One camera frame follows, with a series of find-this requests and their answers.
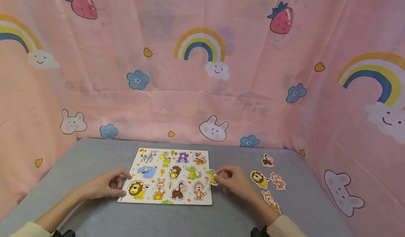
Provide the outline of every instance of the wooden puzzle board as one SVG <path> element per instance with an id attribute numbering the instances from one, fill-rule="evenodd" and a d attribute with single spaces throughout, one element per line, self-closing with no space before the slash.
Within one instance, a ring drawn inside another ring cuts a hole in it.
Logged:
<path id="1" fill-rule="evenodd" d="M 208 151 L 139 148 L 120 203 L 212 205 Z"/>

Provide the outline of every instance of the table surface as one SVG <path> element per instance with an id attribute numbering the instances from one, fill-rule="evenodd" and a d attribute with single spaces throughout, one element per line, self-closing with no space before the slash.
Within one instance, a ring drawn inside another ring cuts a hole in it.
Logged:
<path id="1" fill-rule="evenodd" d="M 240 165 L 246 175 L 272 171 L 287 183 L 277 191 L 269 183 L 283 214 L 311 237 L 353 236 L 341 215 L 321 189 L 301 157 L 285 149 L 199 146 L 144 141 L 82 139 L 35 186 L 19 206 L 0 224 L 0 236 L 8 236 L 27 221 L 34 221 L 68 191 L 99 174 L 124 167 L 130 169 L 139 147 L 207 150 L 210 167 Z M 262 166 L 264 153 L 274 158 L 274 167 Z M 263 221 L 247 203 L 225 187 L 212 186 L 212 206 L 180 206 L 118 203 L 117 199 L 89 200 L 80 204 L 59 226 L 73 229 L 78 237 L 90 236 L 234 236 L 248 237 Z"/>

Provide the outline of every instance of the bunny face print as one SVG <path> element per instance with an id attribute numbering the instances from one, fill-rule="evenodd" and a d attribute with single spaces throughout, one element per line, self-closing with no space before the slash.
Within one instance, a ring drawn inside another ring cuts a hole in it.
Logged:
<path id="1" fill-rule="evenodd" d="M 228 127 L 227 122 L 223 122 L 221 125 L 216 125 L 217 117 L 211 116 L 208 121 L 200 124 L 200 132 L 206 138 L 212 141 L 224 141 L 226 139 L 226 129 Z"/>
<path id="2" fill-rule="evenodd" d="M 87 124 L 84 122 L 84 115 L 78 112 L 76 116 L 69 117 L 66 109 L 62 110 L 63 121 L 60 125 L 60 130 L 63 134 L 72 134 L 74 132 L 82 132 L 87 129 Z"/>
<path id="3" fill-rule="evenodd" d="M 354 209 L 363 208 L 365 203 L 360 197 L 352 196 L 347 192 L 346 186 L 351 182 L 350 176 L 346 173 L 336 174 L 331 170 L 326 170 L 323 175 L 325 183 L 338 208 L 348 217 L 352 217 Z"/>

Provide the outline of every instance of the pink fabric backdrop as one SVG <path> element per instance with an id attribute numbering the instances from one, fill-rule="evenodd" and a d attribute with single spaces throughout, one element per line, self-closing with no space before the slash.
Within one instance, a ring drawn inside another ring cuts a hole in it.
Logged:
<path id="1" fill-rule="evenodd" d="M 0 219 L 103 137 L 294 149 L 356 236 L 403 235 L 404 8 L 0 0 Z"/>

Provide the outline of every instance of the sleeve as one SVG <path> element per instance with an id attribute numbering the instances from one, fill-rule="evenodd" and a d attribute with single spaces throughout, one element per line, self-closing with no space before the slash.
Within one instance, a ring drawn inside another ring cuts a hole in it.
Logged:
<path id="1" fill-rule="evenodd" d="M 287 216 L 279 216 L 273 224 L 267 227 L 267 234 L 271 237 L 306 237 L 303 232 Z"/>
<path id="2" fill-rule="evenodd" d="M 41 226 L 28 222 L 21 229 L 19 229 L 14 234 L 11 234 L 10 237 L 52 237 L 53 233 L 49 233 Z"/>

